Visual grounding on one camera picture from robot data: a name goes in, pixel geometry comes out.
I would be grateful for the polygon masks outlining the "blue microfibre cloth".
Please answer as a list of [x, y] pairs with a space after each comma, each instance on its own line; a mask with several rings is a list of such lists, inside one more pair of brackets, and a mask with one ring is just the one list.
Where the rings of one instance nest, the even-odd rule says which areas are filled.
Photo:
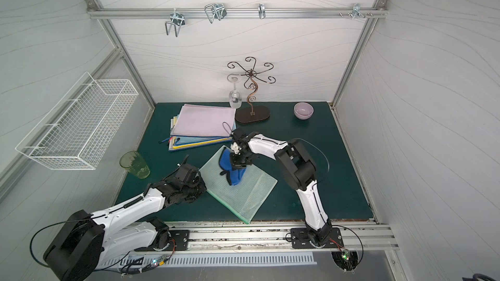
[[230, 155], [231, 152], [227, 148], [221, 153], [218, 161], [221, 169], [220, 176], [224, 176], [230, 186], [236, 186], [242, 181], [246, 168], [234, 169], [230, 162]]

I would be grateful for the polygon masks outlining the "green mesh document bag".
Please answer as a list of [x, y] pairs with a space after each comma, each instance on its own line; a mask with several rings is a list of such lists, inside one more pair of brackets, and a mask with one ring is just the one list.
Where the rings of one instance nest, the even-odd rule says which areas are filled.
[[230, 149], [222, 146], [200, 169], [207, 191], [241, 221], [249, 224], [277, 180], [255, 165], [231, 172]]

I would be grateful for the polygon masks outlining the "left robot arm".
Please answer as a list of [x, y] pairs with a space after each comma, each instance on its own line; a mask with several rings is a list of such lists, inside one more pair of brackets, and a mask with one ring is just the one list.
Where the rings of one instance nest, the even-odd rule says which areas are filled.
[[97, 212], [79, 210], [34, 261], [59, 280], [85, 280], [108, 260], [136, 249], [164, 251], [175, 239], [168, 225], [153, 214], [183, 202], [192, 203], [206, 191], [200, 170], [183, 161], [172, 173], [132, 199]]

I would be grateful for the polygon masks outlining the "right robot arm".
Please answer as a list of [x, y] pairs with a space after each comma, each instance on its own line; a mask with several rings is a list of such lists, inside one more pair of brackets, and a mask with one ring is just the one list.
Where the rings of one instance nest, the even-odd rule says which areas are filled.
[[285, 182], [297, 192], [305, 213], [309, 243], [314, 248], [326, 245], [332, 223], [324, 211], [316, 179], [316, 163], [299, 139], [279, 141], [252, 132], [236, 129], [230, 134], [230, 148], [223, 151], [219, 166], [231, 186], [238, 185], [256, 156], [268, 157], [279, 165]]

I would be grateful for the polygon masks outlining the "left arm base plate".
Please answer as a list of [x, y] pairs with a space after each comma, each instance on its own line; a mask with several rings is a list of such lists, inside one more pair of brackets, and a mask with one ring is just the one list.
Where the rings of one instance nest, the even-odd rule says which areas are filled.
[[186, 251], [190, 237], [189, 230], [171, 230], [168, 233], [157, 234], [147, 247], [136, 248], [135, 252], [171, 252]]

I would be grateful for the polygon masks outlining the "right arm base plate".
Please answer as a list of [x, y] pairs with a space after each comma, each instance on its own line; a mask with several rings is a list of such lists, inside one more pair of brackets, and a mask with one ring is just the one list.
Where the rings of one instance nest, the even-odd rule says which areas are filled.
[[344, 243], [341, 235], [341, 231], [333, 227], [328, 237], [319, 246], [315, 245], [308, 234], [306, 228], [292, 228], [289, 233], [285, 235], [285, 240], [291, 243], [293, 249], [342, 249], [344, 248]]

